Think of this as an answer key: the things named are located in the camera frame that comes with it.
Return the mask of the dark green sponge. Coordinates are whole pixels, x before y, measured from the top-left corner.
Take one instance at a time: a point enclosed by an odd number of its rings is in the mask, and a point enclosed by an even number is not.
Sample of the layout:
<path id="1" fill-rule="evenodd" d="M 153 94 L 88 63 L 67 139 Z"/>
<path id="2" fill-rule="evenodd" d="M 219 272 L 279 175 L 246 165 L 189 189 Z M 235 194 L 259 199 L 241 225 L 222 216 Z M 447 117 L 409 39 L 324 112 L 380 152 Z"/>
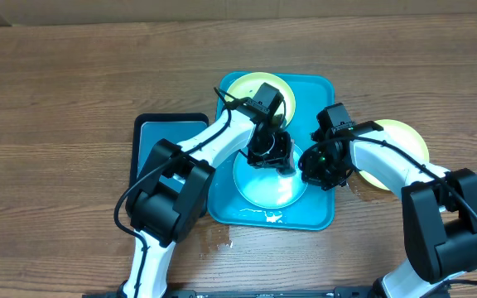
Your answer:
<path id="1" fill-rule="evenodd" d="M 290 177 L 296 174 L 296 166 L 294 164 L 288 164 L 284 167 L 278 168 L 277 173 L 282 177 Z"/>

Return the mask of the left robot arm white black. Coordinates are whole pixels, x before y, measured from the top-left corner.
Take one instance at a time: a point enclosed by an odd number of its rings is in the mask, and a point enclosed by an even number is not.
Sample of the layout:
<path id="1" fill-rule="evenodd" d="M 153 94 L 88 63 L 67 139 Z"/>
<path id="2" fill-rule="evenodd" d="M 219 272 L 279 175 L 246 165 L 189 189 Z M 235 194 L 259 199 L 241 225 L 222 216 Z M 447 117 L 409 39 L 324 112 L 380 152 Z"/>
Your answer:
<path id="1" fill-rule="evenodd" d="M 227 109 L 198 135 L 174 144 L 161 139 L 134 184 L 119 198 L 131 219 L 119 225 L 135 237 L 132 270 L 121 297 L 161 297 L 173 250 L 199 218 L 216 168 L 253 141 L 252 112 Z"/>

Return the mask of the light blue plate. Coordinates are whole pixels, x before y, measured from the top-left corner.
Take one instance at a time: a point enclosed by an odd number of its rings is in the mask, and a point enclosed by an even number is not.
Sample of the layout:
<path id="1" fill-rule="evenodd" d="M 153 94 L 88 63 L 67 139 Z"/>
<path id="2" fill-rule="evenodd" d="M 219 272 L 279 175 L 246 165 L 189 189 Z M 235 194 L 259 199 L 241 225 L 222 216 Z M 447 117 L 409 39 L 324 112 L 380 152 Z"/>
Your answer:
<path id="1" fill-rule="evenodd" d="M 282 209 L 295 203 L 305 193 L 307 183 L 301 171 L 281 175 L 272 168 L 254 168 L 247 163 L 246 151 L 239 151 L 233 176 L 238 192 L 251 204 L 264 209 Z"/>

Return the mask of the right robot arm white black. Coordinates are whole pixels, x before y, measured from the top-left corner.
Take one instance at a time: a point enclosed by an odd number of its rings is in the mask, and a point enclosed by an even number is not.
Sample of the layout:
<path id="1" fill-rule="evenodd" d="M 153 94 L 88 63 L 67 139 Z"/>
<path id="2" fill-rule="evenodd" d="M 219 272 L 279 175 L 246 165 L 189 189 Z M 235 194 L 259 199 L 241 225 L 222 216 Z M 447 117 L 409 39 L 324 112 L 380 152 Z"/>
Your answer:
<path id="1" fill-rule="evenodd" d="M 329 190 L 366 171 L 402 202 L 406 261 L 380 277 L 371 297 L 425 297 L 453 284 L 477 285 L 477 175 L 409 154 L 377 123 L 344 124 L 312 135 L 301 178 Z"/>

